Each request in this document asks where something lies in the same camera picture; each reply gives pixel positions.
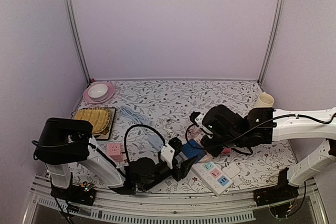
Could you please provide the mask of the dark blue cube socket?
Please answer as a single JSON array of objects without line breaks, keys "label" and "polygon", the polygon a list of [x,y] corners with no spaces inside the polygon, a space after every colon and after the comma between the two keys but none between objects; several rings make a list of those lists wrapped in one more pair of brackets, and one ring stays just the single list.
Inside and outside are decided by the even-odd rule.
[{"label": "dark blue cube socket", "polygon": [[182,153],[187,159],[197,156],[195,163],[198,163],[206,155],[206,152],[194,139],[190,139],[182,146]]}]

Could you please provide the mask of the light blue power strip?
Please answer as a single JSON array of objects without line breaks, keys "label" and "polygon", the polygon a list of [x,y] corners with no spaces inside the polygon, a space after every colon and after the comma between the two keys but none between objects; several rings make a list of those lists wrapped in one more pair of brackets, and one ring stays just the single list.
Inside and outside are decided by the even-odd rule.
[{"label": "light blue power strip", "polygon": [[151,135],[148,139],[149,144],[153,147],[156,152],[160,152],[164,143],[157,135]]}]

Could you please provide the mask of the pink plug adapter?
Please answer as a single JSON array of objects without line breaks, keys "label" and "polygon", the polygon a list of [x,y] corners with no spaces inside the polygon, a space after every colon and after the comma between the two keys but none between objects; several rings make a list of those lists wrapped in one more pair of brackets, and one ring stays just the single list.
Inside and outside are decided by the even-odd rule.
[{"label": "pink plug adapter", "polygon": [[230,148],[225,148],[225,149],[223,149],[222,154],[228,154],[230,152],[231,152]]}]

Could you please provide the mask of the white long power strip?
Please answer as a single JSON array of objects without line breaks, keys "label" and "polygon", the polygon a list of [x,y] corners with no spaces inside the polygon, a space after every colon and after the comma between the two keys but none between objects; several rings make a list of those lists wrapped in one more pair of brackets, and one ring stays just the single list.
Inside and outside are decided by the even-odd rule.
[{"label": "white long power strip", "polygon": [[216,196],[227,193],[233,184],[233,180],[213,162],[196,163],[191,170]]}]

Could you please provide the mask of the pink cube socket adapter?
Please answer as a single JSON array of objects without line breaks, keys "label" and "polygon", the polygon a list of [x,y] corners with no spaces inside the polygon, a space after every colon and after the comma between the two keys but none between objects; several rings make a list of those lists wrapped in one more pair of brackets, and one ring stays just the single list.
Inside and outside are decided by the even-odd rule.
[{"label": "pink cube socket adapter", "polygon": [[121,143],[107,144],[107,155],[116,162],[123,162],[123,150]]}]

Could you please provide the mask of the white plug adapter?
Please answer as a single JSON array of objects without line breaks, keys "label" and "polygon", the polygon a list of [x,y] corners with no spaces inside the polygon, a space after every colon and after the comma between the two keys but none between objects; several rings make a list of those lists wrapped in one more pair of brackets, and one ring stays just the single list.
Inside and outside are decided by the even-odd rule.
[{"label": "white plug adapter", "polygon": [[226,166],[222,168],[222,171],[228,175],[229,178],[234,178],[240,173],[239,167],[234,163],[226,164]]}]

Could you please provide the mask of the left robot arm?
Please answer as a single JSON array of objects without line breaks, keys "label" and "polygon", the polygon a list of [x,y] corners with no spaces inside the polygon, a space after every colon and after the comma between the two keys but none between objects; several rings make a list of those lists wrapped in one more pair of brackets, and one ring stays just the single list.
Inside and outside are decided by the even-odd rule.
[{"label": "left robot arm", "polygon": [[68,169],[70,163],[81,164],[119,195],[134,195],[137,190],[148,191],[168,177],[177,182],[185,178],[196,163],[197,156],[179,161],[177,156],[182,151],[181,140],[175,137],[166,142],[156,129],[148,125],[132,125],[125,136],[140,127],[153,132],[163,144],[157,153],[157,163],[148,157],[136,161],[128,158],[126,166],[122,167],[99,147],[90,122],[63,118],[46,121],[39,140],[32,141],[34,159],[46,164],[52,186],[67,200],[73,200],[78,195],[78,188],[72,184]]}]

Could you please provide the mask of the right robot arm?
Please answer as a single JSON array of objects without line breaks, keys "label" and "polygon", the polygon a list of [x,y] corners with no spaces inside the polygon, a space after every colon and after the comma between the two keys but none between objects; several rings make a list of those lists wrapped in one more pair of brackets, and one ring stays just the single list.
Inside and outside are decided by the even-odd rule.
[{"label": "right robot arm", "polygon": [[203,129],[205,149],[214,151],[224,147],[252,148],[291,139],[321,138],[319,147],[284,172],[285,180],[274,186],[271,196],[276,201],[291,194],[307,179],[335,163],[335,108],[317,111],[285,111],[274,108],[254,108],[245,117],[224,105],[200,113],[195,123]]}]

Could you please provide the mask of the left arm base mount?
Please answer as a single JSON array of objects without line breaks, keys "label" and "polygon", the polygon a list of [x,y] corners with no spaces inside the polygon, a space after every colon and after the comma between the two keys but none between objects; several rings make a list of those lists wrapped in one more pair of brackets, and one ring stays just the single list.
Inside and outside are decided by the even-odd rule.
[{"label": "left arm base mount", "polygon": [[52,179],[50,180],[50,183],[51,196],[64,200],[65,202],[74,202],[86,206],[93,206],[97,191],[95,189],[86,190],[85,187],[74,185],[72,183],[72,176],[70,177],[69,186],[65,189],[56,186]]}]

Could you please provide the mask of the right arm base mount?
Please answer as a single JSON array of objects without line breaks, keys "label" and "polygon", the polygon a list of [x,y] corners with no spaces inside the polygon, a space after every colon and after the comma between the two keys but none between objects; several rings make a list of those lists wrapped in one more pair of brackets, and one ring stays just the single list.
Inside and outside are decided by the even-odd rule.
[{"label": "right arm base mount", "polygon": [[289,168],[285,168],[279,172],[277,185],[253,191],[254,201],[257,206],[274,204],[299,196],[298,187],[289,185],[288,170]]}]

